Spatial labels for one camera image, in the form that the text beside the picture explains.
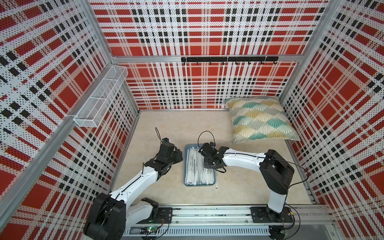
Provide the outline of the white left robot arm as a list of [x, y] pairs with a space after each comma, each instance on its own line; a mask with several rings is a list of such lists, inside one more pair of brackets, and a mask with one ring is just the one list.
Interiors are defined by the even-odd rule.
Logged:
[[183, 161], [183, 153], [169, 139], [164, 138], [159, 152], [143, 164], [142, 170], [125, 185], [109, 194], [101, 193], [93, 201], [83, 233], [92, 240], [119, 240], [124, 232], [143, 220], [156, 220], [159, 204], [143, 198], [132, 205], [137, 197], [172, 165]]

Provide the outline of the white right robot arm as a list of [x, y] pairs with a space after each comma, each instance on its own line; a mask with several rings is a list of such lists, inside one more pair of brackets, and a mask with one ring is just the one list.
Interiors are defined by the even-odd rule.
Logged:
[[270, 189], [266, 212], [281, 215], [295, 170], [278, 152], [248, 153], [228, 147], [217, 150], [213, 144], [205, 143], [199, 149], [199, 154], [204, 158], [206, 169], [222, 169], [226, 172], [225, 167], [240, 167], [260, 173]]

